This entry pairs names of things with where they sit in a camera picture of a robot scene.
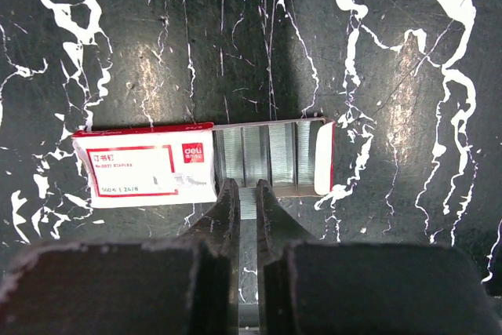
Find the open box lid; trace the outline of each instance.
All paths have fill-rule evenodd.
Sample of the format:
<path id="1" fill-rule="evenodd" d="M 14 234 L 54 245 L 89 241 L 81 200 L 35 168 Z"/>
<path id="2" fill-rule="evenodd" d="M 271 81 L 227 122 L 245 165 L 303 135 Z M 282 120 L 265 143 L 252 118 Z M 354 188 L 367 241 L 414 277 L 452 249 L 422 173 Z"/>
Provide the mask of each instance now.
<path id="1" fill-rule="evenodd" d="M 213 127 L 215 171 L 241 188 L 268 180 L 278 197 L 326 195 L 333 187 L 335 122 L 328 118 Z"/>

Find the red and white box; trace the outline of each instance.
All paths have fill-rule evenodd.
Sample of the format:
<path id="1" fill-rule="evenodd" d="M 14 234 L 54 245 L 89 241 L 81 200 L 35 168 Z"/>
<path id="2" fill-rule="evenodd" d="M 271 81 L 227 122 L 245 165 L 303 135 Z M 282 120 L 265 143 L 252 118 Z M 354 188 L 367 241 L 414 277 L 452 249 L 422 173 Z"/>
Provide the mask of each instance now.
<path id="1" fill-rule="evenodd" d="M 211 122 L 78 131 L 72 140 L 94 208 L 216 201 Z"/>

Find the box label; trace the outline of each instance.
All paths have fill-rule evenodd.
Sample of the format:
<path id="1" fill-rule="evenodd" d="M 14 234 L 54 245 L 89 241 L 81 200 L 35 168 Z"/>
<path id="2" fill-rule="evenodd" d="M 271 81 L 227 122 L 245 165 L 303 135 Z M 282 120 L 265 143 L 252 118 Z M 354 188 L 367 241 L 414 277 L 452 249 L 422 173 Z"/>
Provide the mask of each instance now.
<path id="1" fill-rule="evenodd" d="M 87 149 L 97 195 L 177 195 L 170 145 Z"/>

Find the dark background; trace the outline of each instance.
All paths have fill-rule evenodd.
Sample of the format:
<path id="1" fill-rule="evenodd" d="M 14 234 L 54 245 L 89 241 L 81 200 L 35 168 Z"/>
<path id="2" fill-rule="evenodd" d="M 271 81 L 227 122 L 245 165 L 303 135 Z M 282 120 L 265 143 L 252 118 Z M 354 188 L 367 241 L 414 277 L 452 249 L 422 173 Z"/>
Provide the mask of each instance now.
<path id="1" fill-rule="evenodd" d="M 438 0 L 355 0 L 363 18 L 336 0 L 0 0 L 2 270 L 40 238 L 174 236 L 208 208 L 90 209 L 77 129 L 324 115 L 340 120 L 335 183 L 350 194 L 284 207 L 328 242 L 454 244 L 502 295 L 502 0 L 459 7 L 470 1 L 466 34 Z M 441 64 L 465 42 L 451 69 L 474 92 L 443 85 Z"/>

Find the cardboard box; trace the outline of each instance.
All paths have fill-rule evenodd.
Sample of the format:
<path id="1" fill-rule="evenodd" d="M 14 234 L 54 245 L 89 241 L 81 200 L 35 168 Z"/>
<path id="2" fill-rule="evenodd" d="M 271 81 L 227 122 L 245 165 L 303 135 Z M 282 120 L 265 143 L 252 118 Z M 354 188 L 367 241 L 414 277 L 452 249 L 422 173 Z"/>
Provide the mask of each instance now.
<path id="1" fill-rule="evenodd" d="M 243 188 L 269 180 L 278 197 L 326 195 L 334 130 L 327 118 L 207 122 L 78 131 L 72 140 L 89 176 L 91 206 L 113 208 L 215 202 L 216 182 L 226 177 Z"/>

